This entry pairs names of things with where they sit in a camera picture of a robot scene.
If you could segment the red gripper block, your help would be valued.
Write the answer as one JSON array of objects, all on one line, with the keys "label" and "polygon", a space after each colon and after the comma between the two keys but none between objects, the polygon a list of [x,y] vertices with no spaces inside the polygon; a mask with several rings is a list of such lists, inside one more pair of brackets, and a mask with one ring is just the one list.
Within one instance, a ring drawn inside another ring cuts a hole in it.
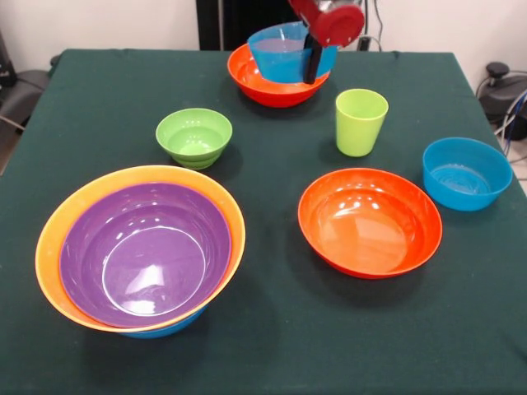
[{"label": "red gripper block", "polygon": [[322,46],[348,46],[362,32],[366,17],[361,1],[289,0],[288,3],[310,33],[304,42],[303,82],[314,84]]}]

